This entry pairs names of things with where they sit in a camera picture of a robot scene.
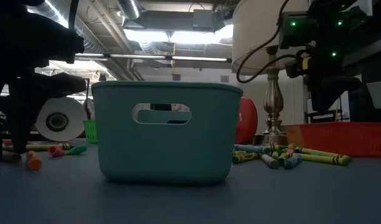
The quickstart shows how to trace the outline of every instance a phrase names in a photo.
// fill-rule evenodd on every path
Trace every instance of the crayon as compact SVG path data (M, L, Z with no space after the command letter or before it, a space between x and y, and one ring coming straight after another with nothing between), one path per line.
M246 151L234 151L233 152L233 155L234 156L237 156L237 155L242 155L242 154L248 154L249 152L246 152Z
M286 149L286 152L288 152L288 153L294 153L294 149Z
M246 153L246 154L237 154L232 157L232 162L234 164L239 164L247 161L252 161L254 159L259 159L260 155L255 152Z
M285 153L285 152L286 151L284 149L281 149L281 150L278 151L278 155L280 156L280 155L282 155L282 153Z
M278 158L278 162L279 162L279 165L280 166L284 166L285 165L285 160L287 160L287 158L290 157L290 154L285 152L285 153L282 153L280 155L280 157Z
M300 155L302 160L322 162L326 164L348 166L348 164L350 163L350 160L347 159L346 157L315 156L310 154L295 154L295 155Z
M2 152L1 160L11 164L18 164L21 162L22 156L13 152Z
M282 149L289 148L288 146L280 146L280 145L277 145L277 144L270 144L270 145L267 145L266 147L269 147L271 149L271 151L279 151L279 150L282 150Z
M69 150L72 148L71 145L65 143L65 144L58 144L58 145L35 145L35 144L28 144L26 146L26 151L48 151L50 147L61 147L63 150ZM14 152L14 146L4 146L3 147L5 151Z
M68 156L77 156L80 155L81 153L87 151L87 146L86 145L81 145L81 146L76 146L73 149L69 150L66 152L66 155Z
M278 161L274 160L272 157L269 155L263 154L261 155L261 158L264 160L264 162L271 167L272 169L277 169L279 168L279 163Z
M246 145L235 145L235 150L257 152L261 154L271 153L271 149L267 146L246 146Z
M278 152L272 152L272 159L278 160L278 158L279 158Z
M294 151L297 153L301 154L311 154L315 156L328 156L328 157L338 157L338 158L343 158L347 160L348 162L351 161L351 157L347 155L341 155L337 153L332 153L332 152L324 152L324 151L318 151L314 149L306 149L306 148L301 148L301 147L295 147L294 144L290 144L289 147L292 146Z
M52 157L61 157L65 155L65 152L61 147L55 147L55 146L49 147L48 153Z
M30 170L39 170L41 168L42 162L34 151L30 151L26 154L26 166Z
M294 155L293 157L290 157L289 159L285 160L284 167L285 167L285 169L293 169L300 162L301 162L301 156L300 155Z

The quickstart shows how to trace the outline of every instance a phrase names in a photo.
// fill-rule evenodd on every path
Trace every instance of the blue crayon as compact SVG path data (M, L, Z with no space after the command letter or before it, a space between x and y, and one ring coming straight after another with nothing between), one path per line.
M234 148L236 151L257 152L257 153L267 154L267 155L271 153L271 149L266 146L235 145Z
M294 155L293 157L290 157L289 159L285 160L284 167L285 167L285 169L293 169L300 162L301 162L301 156L300 155Z

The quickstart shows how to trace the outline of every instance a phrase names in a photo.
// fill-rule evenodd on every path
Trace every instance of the green basket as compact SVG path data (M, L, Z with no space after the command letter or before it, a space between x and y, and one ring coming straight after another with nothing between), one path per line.
M98 138L96 137L96 122L94 120L84 121L84 130L85 137L89 143L98 143Z

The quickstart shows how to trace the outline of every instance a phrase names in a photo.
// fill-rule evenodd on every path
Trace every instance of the white lamp shade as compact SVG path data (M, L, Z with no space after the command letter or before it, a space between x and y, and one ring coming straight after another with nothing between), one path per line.
M233 49L232 49L232 70L236 72L246 55L265 43L275 33L280 7L285 0L242 0L233 15ZM287 3L286 11L307 11L307 0L290 0ZM279 35L272 43L278 45ZM276 56L284 54L295 54L301 48L279 49ZM279 61L280 69L284 64L292 60L283 59ZM266 49L263 48L251 56L243 66L241 75L254 75L259 69L269 62Z

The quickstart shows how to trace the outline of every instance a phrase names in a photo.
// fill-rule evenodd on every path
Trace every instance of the lamp cord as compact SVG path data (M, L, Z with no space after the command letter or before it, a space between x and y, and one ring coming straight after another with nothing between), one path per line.
M239 68L237 70L237 73L236 73L236 79L238 80L239 83L248 83L248 82L251 82L252 80L254 80L257 76L259 76L261 73L264 72L264 70L266 68L268 68L271 64L281 60L281 59L284 59L286 57L293 57L293 58L297 58L295 55L282 55L278 58L276 58L275 60L271 61L271 62L268 62L268 64L266 64L262 69L260 69L254 76L252 76L251 78L249 78L248 80L241 80L240 79L240 72L242 71L242 68L243 66L245 65L245 63L247 62L247 60L253 55L255 54L257 51L261 50L263 47L267 46L268 44L270 44L275 38L276 36L279 34L279 31L282 27L282 13L283 13L283 10L285 9L285 6L287 5L287 3L289 2L289 0L285 0L284 3L282 4L280 10L279 10L279 16L278 16L278 22L276 23L276 25L278 26L278 28L276 29L275 33L273 34L273 36L267 40L264 44L261 44L260 46L258 46L256 49L252 50L250 53L248 53L248 55L242 60L242 62L240 63L239 65Z

